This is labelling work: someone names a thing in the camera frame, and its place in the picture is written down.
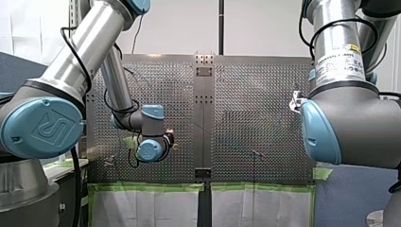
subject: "vertical metal pole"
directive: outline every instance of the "vertical metal pole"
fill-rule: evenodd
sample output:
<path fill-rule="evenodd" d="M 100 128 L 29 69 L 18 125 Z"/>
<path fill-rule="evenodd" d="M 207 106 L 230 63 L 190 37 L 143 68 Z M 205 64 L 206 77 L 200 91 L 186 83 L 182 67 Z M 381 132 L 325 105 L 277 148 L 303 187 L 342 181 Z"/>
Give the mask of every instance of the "vertical metal pole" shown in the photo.
<path fill-rule="evenodd" d="M 218 54 L 224 55 L 224 0 L 218 1 Z"/>

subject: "green tape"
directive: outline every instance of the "green tape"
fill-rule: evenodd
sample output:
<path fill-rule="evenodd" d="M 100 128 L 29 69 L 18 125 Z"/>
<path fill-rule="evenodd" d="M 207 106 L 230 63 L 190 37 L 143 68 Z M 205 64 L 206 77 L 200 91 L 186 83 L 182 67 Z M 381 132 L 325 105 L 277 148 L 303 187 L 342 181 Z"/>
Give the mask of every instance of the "green tape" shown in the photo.
<path fill-rule="evenodd" d="M 88 202 L 89 202 L 89 207 L 88 207 L 88 216 L 89 216 L 89 225 L 92 227 L 92 218 L 94 217 L 94 200 L 95 200 L 95 191 L 94 190 L 89 190 L 88 191 Z"/>
<path fill-rule="evenodd" d="M 91 183 L 90 191 L 148 191 L 148 192 L 199 192 L 203 191 L 203 183 Z"/>
<path fill-rule="evenodd" d="M 264 191 L 286 191 L 296 193 L 307 193 L 311 192 L 314 185 L 303 185 L 303 186 L 288 186 L 280 184 L 270 183 L 212 183 L 213 191 L 239 191 L 245 189 L 255 189 Z"/>
<path fill-rule="evenodd" d="M 132 137 L 132 136 L 125 137 L 123 139 L 123 141 L 124 141 L 124 143 L 126 143 L 128 148 L 136 149 L 136 147 L 137 147 L 136 136 L 134 136 L 134 137 Z"/>
<path fill-rule="evenodd" d="M 309 215 L 309 226 L 315 226 L 315 201 L 316 201 L 316 186 L 312 188 L 312 194 L 310 195 L 310 215 Z"/>
<path fill-rule="evenodd" d="M 86 206 L 88 204 L 88 196 L 80 199 L 80 206 Z"/>
<path fill-rule="evenodd" d="M 313 179 L 326 181 L 328 177 L 330 177 L 333 169 L 331 168 L 322 168 L 322 167 L 314 167 L 313 168 Z"/>

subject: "black cable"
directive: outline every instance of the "black cable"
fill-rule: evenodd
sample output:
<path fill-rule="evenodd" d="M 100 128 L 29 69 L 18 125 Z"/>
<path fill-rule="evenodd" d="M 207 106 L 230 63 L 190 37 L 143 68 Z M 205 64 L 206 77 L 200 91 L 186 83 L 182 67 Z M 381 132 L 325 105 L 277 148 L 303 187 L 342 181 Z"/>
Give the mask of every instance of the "black cable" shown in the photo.
<path fill-rule="evenodd" d="M 142 13 L 142 15 L 141 15 L 141 20 L 139 20 L 139 26 L 138 26 L 138 30 L 136 30 L 135 37 L 133 38 L 133 45 L 132 45 L 132 51 L 131 51 L 131 54 L 133 54 L 133 51 L 135 50 L 136 38 L 138 38 L 139 31 L 141 31 L 141 27 L 142 27 L 142 20 L 144 19 L 145 10 L 143 9 L 143 11 L 142 11 L 142 12 L 143 12 L 143 13 Z"/>
<path fill-rule="evenodd" d="M 337 21 L 333 21 L 333 22 L 327 23 L 326 25 L 322 26 L 321 28 L 319 28 L 319 30 L 317 30 L 315 32 L 315 34 L 313 35 L 313 37 L 312 37 L 312 39 L 310 40 L 310 43 L 309 43 L 310 44 L 309 53 L 310 53 L 310 56 L 312 57 L 313 61 L 315 60 L 315 54 L 313 53 L 313 47 L 314 47 L 313 43 L 315 42 L 316 38 L 323 31 L 325 31 L 327 28 L 329 28 L 331 26 L 334 26 L 335 24 L 344 23 L 344 22 L 360 22 L 360 23 L 362 23 L 362 24 L 364 24 L 364 25 L 366 25 L 366 26 L 368 26 L 368 27 L 370 27 L 372 29 L 372 31 L 373 31 L 373 33 L 375 35 L 375 40 L 373 41 L 373 43 L 366 50 L 362 51 L 362 54 L 370 51 L 372 48 L 375 47 L 375 45 L 377 44 L 377 41 L 378 41 L 378 31 L 377 31 L 377 28 L 375 27 L 374 24 L 372 24 L 372 23 L 370 23 L 370 22 L 368 22 L 366 20 L 360 19 L 360 18 L 341 19 L 341 20 L 337 20 Z"/>
<path fill-rule="evenodd" d="M 396 96 L 401 98 L 401 94 L 400 93 L 395 93 L 395 92 L 379 92 L 378 93 L 380 96 Z"/>
<path fill-rule="evenodd" d="M 377 68 L 377 66 L 379 66 L 379 65 L 383 62 L 383 60 L 386 58 L 386 55 L 387 55 L 387 43 L 384 45 L 384 52 L 383 52 L 383 55 L 382 55 L 381 59 L 380 59 L 380 60 L 377 62 L 377 64 L 370 70 L 370 72 L 374 71 L 374 70 Z"/>
<path fill-rule="evenodd" d="M 70 31 L 70 30 L 75 30 L 75 29 L 77 29 L 76 26 L 73 26 L 73 27 L 62 27 L 62 28 L 61 28 L 61 35 L 62 35 L 62 38 L 64 39 L 65 43 L 66 43 L 66 44 L 68 45 L 68 47 L 70 48 L 70 50 L 71 50 L 71 52 L 73 53 L 73 55 L 76 57 L 76 59 L 77 59 L 79 65 L 80 65 L 80 68 L 81 68 L 82 71 L 83 71 L 83 74 L 84 74 L 84 76 L 85 76 L 85 80 L 86 80 L 86 83 L 87 83 L 86 93 L 88 93 L 88 92 L 91 91 L 91 89 L 92 89 L 92 80 L 91 80 L 91 76 L 90 76 L 88 70 L 86 69 L 85 65 L 83 64 L 82 59 L 79 57 L 79 55 L 78 55 L 76 49 L 74 48 L 74 46 L 72 46 L 71 42 L 68 41 L 68 38 L 67 38 L 67 36 L 65 35 L 65 32 L 64 32 L 64 30 L 69 30 L 69 31 Z"/>
<path fill-rule="evenodd" d="M 0 105 L 4 105 L 4 104 L 10 102 L 10 101 L 12 100 L 13 97 L 14 97 L 14 94 L 12 94 L 12 95 L 7 95 L 7 96 L 2 96 L 2 97 L 0 98 Z"/>
<path fill-rule="evenodd" d="M 117 49 L 118 53 L 120 53 L 120 60 L 123 60 L 123 52 L 121 51 L 120 46 L 118 46 L 116 43 L 114 43 L 113 46 Z"/>
<path fill-rule="evenodd" d="M 310 46 L 310 43 L 307 42 L 307 40 L 304 37 L 304 33 L 302 31 L 302 21 L 304 20 L 304 14 L 305 14 L 305 1 L 303 1 L 301 6 L 301 15 L 300 15 L 300 20 L 298 22 L 298 33 L 301 37 L 302 42 L 304 42 L 305 45 Z"/>
<path fill-rule="evenodd" d="M 163 154 L 163 156 L 162 157 L 160 157 L 158 160 L 157 160 L 157 162 L 162 162 L 167 156 L 168 156 L 168 154 L 170 153 L 170 146 L 168 145 L 168 142 L 166 141 L 166 139 L 163 137 L 163 142 L 165 143 L 165 152 L 164 152 L 164 154 Z"/>
<path fill-rule="evenodd" d="M 135 103 L 135 105 L 136 105 L 135 107 L 132 106 L 132 107 L 129 107 L 127 109 L 116 110 L 107 102 L 107 96 L 106 95 L 107 95 L 107 89 L 104 90 L 103 101 L 104 101 L 104 104 L 106 104 L 107 108 L 109 108 L 112 112 L 119 113 L 119 114 L 132 114 L 132 113 L 134 113 L 134 112 L 139 110 L 140 103 L 139 103 L 139 101 L 137 101 L 135 99 L 131 99 L 132 102 Z"/>
<path fill-rule="evenodd" d="M 74 174 L 75 174 L 75 183 L 76 183 L 76 199 L 75 199 L 75 208 L 74 208 L 74 218 L 73 218 L 73 227 L 78 227 L 79 223 L 79 214 L 80 214 L 80 199 L 81 199 L 81 188 L 82 182 L 80 178 L 80 168 L 79 168 L 79 158 L 77 154 L 76 147 L 73 146 L 71 148 L 71 156 L 73 158 L 74 164 Z"/>

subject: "label sticker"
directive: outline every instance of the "label sticker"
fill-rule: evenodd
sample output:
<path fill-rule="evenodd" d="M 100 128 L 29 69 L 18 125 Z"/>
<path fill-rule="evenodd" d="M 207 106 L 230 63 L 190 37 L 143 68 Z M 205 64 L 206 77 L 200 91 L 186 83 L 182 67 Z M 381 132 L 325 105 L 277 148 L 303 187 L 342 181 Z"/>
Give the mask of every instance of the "label sticker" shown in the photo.
<path fill-rule="evenodd" d="M 355 50 L 336 50 L 316 64 L 316 82 L 323 80 L 365 79 L 362 56 Z"/>

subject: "gray wall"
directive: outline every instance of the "gray wall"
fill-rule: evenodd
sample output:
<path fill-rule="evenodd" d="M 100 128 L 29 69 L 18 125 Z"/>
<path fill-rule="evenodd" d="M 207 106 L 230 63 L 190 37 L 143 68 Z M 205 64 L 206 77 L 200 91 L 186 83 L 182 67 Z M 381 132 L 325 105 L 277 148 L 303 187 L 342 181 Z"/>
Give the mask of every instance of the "gray wall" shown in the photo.
<path fill-rule="evenodd" d="M 397 171 L 359 166 L 323 166 L 333 172 L 317 182 L 316 227 L 363 227 L 366 216 L 385 208 Z"/>

